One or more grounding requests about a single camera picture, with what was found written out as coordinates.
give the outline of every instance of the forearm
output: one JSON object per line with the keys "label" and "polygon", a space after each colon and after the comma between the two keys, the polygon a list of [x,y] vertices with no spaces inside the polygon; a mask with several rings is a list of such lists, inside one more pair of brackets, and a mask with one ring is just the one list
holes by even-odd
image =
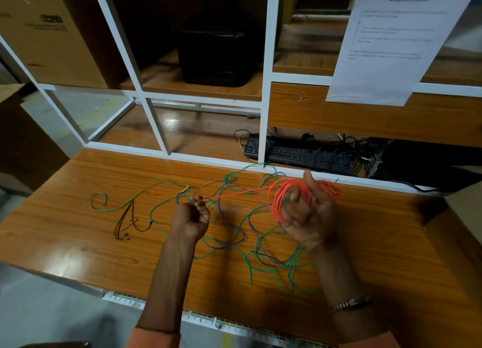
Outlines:
{"label": "forearm", "polygon": [[137,327],[179,333],[194,248],[193,243],[167,238]]}
{"label": "forearm", "polygon": [[[367,296],[341,243],[316,248],[310,252],[310,259],[320,277],[328,306]],[[387,331],[371,304],[334,312],[333,321],[341,343],[368,339]]]}

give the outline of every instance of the bracelet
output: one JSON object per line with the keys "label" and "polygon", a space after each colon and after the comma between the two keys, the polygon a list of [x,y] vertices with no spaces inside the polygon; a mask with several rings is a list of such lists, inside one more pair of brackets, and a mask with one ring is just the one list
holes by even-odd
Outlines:
{"label": "bracelet", "polygon": [[370,302],[370,297],[353,298],[351,300],[336,304],[330,312],[337,312],[345,309],[357,309]]}

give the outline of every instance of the person's left hand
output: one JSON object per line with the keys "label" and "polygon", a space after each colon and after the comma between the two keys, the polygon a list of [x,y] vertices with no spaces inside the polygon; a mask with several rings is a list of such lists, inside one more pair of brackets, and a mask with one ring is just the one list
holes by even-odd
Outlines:
{"label": "person's left hand", "polygon": [[196,244],[208,230],[210,211],[202,196],[194,195],[188,203],[179,203],[171,222],[171,235]]}

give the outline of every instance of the orange sleeve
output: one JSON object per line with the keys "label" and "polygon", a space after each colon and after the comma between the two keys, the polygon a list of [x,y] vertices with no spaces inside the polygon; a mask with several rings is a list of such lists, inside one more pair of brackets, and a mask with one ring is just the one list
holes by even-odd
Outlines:
{"label": "orange sleeve", "polygon": [[400,348],[400,346],[393,337],[393,334],[386,332],[370,339],[360,340],[359,342],[340,344],[340,348]]}
{"label": "orange sleeve", "polygon": [[178,348],[180,334],[134,328],[125,348]]}

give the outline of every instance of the paper sheet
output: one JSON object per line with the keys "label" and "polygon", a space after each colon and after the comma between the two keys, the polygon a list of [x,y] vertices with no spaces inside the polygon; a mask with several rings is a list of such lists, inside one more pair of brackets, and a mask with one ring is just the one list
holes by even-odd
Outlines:
{"label": "paper sheet", "polygon": [[403,106],[470,0],[356,0],[326,100]]}

